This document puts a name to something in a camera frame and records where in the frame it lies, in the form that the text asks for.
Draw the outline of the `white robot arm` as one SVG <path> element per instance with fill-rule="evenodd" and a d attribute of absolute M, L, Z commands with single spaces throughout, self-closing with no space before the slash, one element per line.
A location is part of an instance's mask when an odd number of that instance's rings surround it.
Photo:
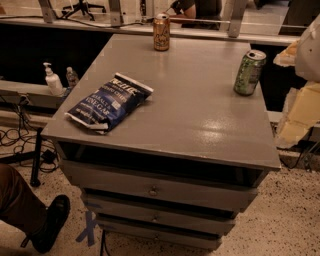
<path fill-rule="evenodd" d="M 276 146 L 290 148 L 320 121 L 320 15 L 273 63 L 293 66 L 295 74 L 306 80 L 301 89 L 289 90 L 276 129 Z"/>

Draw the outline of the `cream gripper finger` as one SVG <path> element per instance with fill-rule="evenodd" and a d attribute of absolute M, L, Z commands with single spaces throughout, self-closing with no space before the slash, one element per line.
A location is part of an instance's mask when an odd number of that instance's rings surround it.
<path fill-rule="evenodd" d="M 293 43 L 291 43 L 286 49 L 276 55 L 273 63 L 282 67 L 294 66 L 297 53 L 297 45 L 298 41 L 294 41 Z"/>
<path fill-rule="evenodd" d="M 276 146 L 288 149 L 296 145 L 319 121 L 320 84 L 308 81 L 301 89 L 291 88 L 276 129 Z"/>

